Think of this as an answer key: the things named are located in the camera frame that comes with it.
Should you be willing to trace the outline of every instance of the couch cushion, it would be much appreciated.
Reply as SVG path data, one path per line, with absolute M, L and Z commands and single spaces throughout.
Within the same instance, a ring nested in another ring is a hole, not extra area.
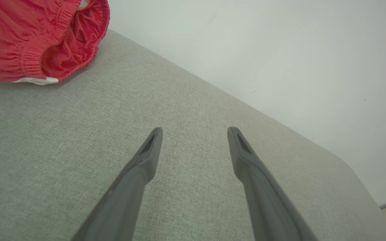
M 252 241 L 229 126 L 320 240 L 386 240 L 386 219 L 342 160 L 110 30 L 90 66 L 61 84 L 0 83 L 0 240 L 69 240 L 162 127 L 134 240 Z

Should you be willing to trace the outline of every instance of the gray couch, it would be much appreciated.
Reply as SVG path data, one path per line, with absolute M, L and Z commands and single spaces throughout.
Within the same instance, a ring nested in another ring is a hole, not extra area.
M 386 241 L 386 219 L 337 156 L 109 30 L 87 69 L 0 83 L 0 240 L 70 240 L 155 127 L 164 140 L 134 240 L 252 241 L 236 126 L 319 240 Z

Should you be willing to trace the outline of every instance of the fabric texture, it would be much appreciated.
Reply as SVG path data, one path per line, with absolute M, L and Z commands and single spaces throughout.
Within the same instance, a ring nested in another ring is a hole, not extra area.
M 63 83 L 0 83 L 0 240 L 70 240 L 162 127 L 134 240 L 252 241 L 230 126 L 319 240 L 386 241 L 384 215 L 341 159 L 113 31 L 95 61 Z
M 0 81 L 63 81 L 95 58 L 108 23 L 107 0 L 0 1 Z
M 59 80 L 57 78 L 47 77 L 46 79 L 40 79 L 40 78 L 21 78 L 17 81 L 13 81 L 12 83 L 32 83 L 32 84 L 38 84 L 38 85 L 46 85 L 46 84 L 57 84 Z

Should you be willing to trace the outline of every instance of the white wall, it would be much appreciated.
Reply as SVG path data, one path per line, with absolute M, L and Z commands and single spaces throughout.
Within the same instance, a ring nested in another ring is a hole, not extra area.
M 386 204 L 386 0 L 109 0 L 110 29 L 341 157 Z

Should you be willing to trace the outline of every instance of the red fabric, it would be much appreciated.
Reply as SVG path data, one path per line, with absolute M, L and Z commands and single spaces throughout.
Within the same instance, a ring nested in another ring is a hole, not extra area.
M 107 0 L 0 0 L 0 81 L 62 81 L 96 55 L 109 23 Z

